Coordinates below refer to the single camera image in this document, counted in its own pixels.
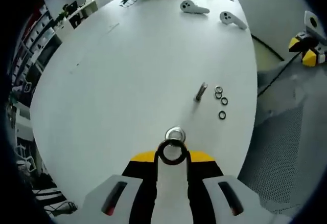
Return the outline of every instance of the black cable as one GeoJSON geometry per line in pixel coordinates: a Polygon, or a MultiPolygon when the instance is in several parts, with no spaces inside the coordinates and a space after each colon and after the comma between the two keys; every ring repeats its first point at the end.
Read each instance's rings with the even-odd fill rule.
{"type": "Polygon", "coordinates": [[[53,212],[57,211],[61,206],[65,205],[65,204],[68,205],[69,210],[70,210],[72,213],[73,213],[74,211],[77,210],[77,207],[76,207],[76,205],[75,205],[73,202],[65,201],[65,202],[63,202],[61,205],[59,205],[59,206],[56,207],[56,208],[53,208],[51,205],[48,205],[48,206],[46,206],[46,207],[50,207],[50,208],[52,208],[53,210],[47,210],[47,209],[45,209],[45,211],[48,211],[48,212],[50,212],[50,213],[52,214],[53,212]]]}
{"type": "Polygon", "coordinates": [[[281,69],[281,71],[271,80],[271,82],[258,94],[258,97],[261,96],[273,83],[276,79],[283,73],[283,71],[300,55],[301,52],[294,55],[294,57],[281,69]]]}
{"type": "Polygon", "coordinates": [[[267,45],[264,41],[261,41],[259,38],[257,38],[255,35],[251,34],[252,38],[258,42],[260,42],[263,46],[265,46],[267,49],[270,50],[271,53],[273,53],[280,61],[285,61],[281,55],[279,55],[274,49],[271,48],[271,46],[267,45]]]}

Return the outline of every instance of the o-ring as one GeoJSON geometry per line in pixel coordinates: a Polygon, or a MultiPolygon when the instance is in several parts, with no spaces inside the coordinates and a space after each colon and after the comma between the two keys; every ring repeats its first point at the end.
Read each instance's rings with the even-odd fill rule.
{"type": "Polygon", "coordinates": [[[221,119],[221,120],[224,120],[226,118],[226,112],[224,112],[223,110],[221,110],[219,113],[218,113],[218,117],[221,119]]]}
{"type": "Polygon", "coordinates": [[[222,88],[221,86],[216,86],[216,87],[215,87],[215,91],[216,91],[217,93],[222,93],[222,92],[223,92],[223,88],[222,88]]]}
{"type": "Polygon", "coordinates": [[[228,100],[227,100],[226,97],[222,97],[220,101],[221,101],[222,105],[227,105],[228,104],[228,100]]]}
{"type": "Polygon", "coordinates": [[[188,150],[186,149],[184,143],[182,143],[180,140],[177,139],[168,139],[168,140],[164,140],[163,142],[161,142],[161,144],[158,147],[157,150],[158,156],[161,158],[161,160],[168,165],[177,165],[180,164],[181,162],[183,162],[188,154],[188,150]],[[169,160],[168,158],[166,158],[165,154],[164,154],[164,149],[166,146],[168,145],[173,145],[176,147],[180,147],[181,150],[181,154],[179,156],[179,158],[175,159],[175,160],[169,160]]]}
{"type": "Polygon", "coordinates": [[[215,97],[219,100],[223,95],[221,93],[215,92],[215,97]]]}

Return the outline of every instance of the green leaves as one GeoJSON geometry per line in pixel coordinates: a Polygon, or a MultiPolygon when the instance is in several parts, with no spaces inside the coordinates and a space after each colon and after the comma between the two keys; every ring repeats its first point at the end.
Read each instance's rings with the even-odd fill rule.
{"type": "Polygon", "coordinates": [[[122,0],[122,4],[125,5],[128,0],[122,0]]]}

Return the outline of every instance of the metal peg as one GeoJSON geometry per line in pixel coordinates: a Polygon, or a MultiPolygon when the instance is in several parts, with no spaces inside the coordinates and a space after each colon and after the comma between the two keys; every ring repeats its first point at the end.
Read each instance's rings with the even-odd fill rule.
{"type": "Polygon", "coordinates": [[[201,85],[198,93],[196,94],[196,96],[194,98],[194,101],[196,101],[196,102],[200,102],[201,101],[201,97],[202,97],[202,95],[203,95],[203,93],[204,93],[204,91],[206,90],[207,87],[208,87],[208,85],[204,82],[201,85]]]}

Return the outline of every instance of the round table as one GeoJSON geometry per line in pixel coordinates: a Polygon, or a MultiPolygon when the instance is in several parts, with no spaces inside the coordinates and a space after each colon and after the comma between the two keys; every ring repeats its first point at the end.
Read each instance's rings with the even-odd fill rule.
{"type": "Polygon", "coordinates": [[[208,15],[183,13],[183,0],[143,0],[129,8],[120,1],[66,38],[37,84],[33,133],[59,189],[82,205],[133,156],[156,150],[173,126],[184,129],[189,150],[208,153],[225,175],[238,176],[257,94],[250,31],[219,20],[228,10],[246,22],[238,0],[193,0],[208,15]],[[203,82],[208,88],[196,103],[203,82]],[[216,85],[227,106],[215,98],[216,85]]]}

